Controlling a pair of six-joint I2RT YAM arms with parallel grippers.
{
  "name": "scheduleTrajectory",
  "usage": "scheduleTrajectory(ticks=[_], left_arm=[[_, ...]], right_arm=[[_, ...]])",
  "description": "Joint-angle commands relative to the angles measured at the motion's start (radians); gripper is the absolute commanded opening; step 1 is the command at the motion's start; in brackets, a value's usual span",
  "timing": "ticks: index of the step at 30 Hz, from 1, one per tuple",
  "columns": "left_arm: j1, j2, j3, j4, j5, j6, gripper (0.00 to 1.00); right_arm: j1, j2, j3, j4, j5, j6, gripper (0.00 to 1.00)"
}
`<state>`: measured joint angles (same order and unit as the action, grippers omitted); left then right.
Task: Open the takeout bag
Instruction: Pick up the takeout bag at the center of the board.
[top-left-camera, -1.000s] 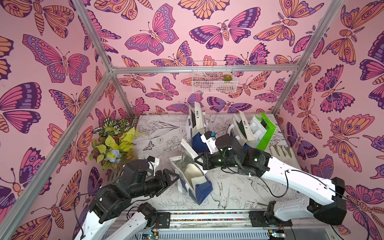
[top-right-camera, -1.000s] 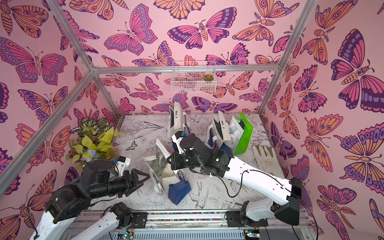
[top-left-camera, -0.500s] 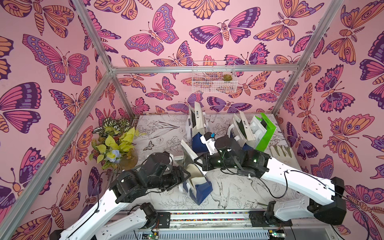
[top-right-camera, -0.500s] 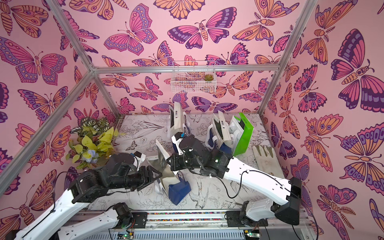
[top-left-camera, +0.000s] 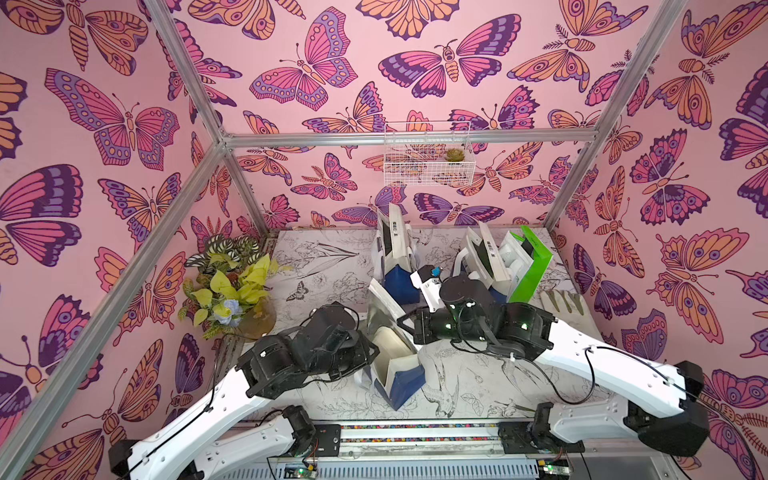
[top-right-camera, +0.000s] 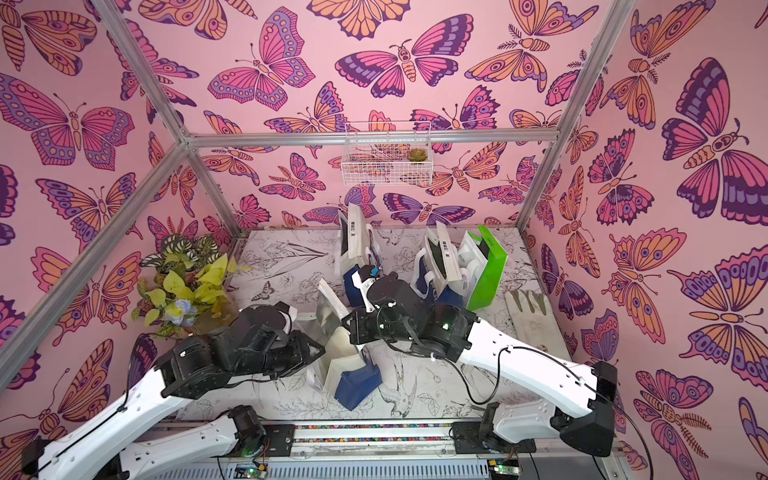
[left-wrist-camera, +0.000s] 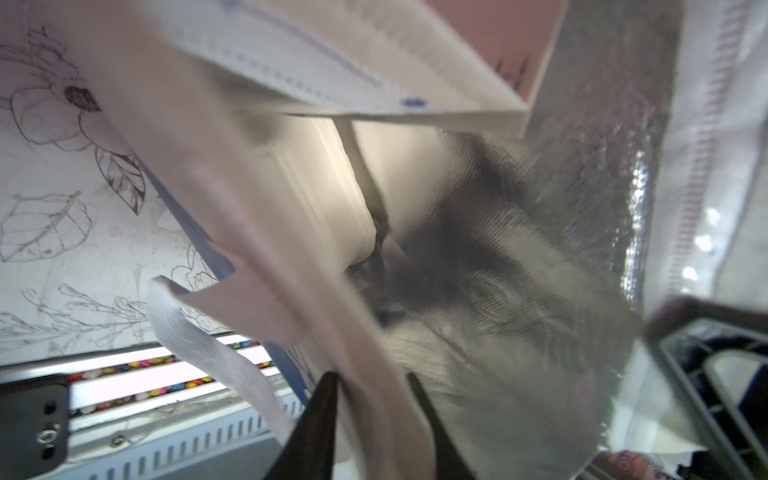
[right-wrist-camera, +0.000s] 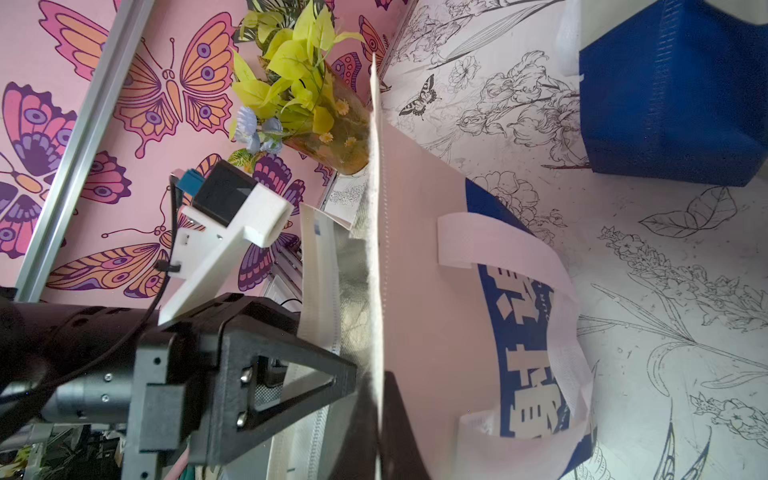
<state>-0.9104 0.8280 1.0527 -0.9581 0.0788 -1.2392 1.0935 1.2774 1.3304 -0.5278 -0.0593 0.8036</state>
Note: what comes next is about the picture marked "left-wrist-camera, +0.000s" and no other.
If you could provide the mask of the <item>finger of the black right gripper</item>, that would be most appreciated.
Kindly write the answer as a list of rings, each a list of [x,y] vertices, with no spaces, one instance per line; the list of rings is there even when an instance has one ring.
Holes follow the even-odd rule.
[[[766,478],[766,313],[678,297],[644,342],[724,478]]]

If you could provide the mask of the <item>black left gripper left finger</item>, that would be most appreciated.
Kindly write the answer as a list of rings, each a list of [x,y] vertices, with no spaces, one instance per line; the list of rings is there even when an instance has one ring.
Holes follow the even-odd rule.
[[[266,480],[331,480],[335,463],[339,375],[326,372]]]

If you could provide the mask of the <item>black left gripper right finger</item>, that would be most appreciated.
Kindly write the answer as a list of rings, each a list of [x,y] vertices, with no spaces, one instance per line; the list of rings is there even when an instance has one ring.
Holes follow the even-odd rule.
[[[408,384],[429,423],[435,446],[435,478],[437,480],[475,480],[448,435],[426,390],[415,373],[406,375]]]

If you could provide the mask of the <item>blue white bag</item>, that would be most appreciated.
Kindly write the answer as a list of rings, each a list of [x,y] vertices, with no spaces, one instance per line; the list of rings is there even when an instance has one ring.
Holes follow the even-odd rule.
[[[522,139],[288,116],[193,1],[41,1],[207,234],[416,372],[482,479],[702,443],[644,342],[683,296],[767,315],[767,5],[578,1]]]

